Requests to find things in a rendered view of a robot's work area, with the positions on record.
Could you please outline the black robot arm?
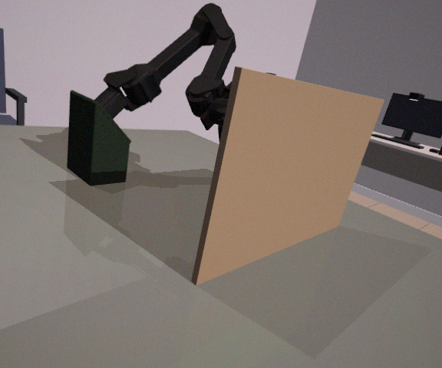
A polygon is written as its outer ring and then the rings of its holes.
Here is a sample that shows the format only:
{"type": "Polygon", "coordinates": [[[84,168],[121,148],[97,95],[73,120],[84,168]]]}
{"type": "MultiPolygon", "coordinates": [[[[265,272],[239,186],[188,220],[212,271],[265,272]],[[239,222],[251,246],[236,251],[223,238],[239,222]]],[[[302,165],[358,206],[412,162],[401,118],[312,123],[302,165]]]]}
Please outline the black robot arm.
{"type": "Polygon", "coordinates": [[[152,102],[161,94],[161,81],[202,46],[213,46],[203,72],[193,78],[186,89],[186,98],[206,130],[218,125],[219,141],[232,81],[222,79],[236,50],[233,30],[222,9],[213,3],[204,5],[194,16],[188,31],[163,49],[147,64],[135,64],[125,71],[106,73],[108,88],[94,100],[113,118],[126,109],[135,110],[152,102]],[[124,96],[120,87],[124,90],[124,96]]]}

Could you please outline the brown flat board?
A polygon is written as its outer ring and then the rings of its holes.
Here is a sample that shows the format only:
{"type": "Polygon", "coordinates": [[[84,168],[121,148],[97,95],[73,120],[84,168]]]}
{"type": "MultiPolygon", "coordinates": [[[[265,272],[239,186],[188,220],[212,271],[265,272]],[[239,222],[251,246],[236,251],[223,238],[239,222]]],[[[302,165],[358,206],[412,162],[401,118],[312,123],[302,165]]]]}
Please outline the brown flat board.
{"type": "Polygon", "coordinates": [[[383,104],[235,66],[192,282],[338,227],[383,104]]]}

